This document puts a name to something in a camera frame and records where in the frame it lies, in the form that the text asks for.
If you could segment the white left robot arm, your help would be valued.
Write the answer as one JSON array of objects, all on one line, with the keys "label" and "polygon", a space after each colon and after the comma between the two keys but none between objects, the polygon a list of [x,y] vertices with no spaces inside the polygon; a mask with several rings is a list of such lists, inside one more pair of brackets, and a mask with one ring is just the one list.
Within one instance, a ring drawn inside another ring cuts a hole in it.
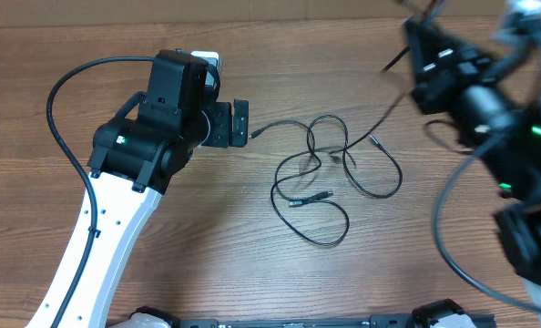
[{"label": "white left robot arm", "polygon": [[46,108],[52,135],[85,184],[77,223],[31,327],[102,327],[136,240],[171,178],[201,147],[246,146],[249,103],[220,102],[222,61],[213,51],[161,50],[149,57],[148,87],[135,93],[93,136],[81,166],[51,112],[76,74],[116,62],[102,58],[69,71]]}]

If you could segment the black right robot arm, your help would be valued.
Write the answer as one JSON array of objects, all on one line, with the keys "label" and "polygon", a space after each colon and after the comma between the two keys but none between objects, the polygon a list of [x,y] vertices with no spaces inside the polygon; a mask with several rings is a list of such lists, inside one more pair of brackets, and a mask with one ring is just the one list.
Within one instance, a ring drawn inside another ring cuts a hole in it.
[{"label": "black right robot arm", "polygon": [[504,21],[500,34],[513,48],[502,58],[428,19],[411,18],[403,29],[411,98],[425,115],[453,120],[470,160],[485,164],[508,200],[494,215],[497,237],[530,301],[500,301],[541,320],[541,18]]}]

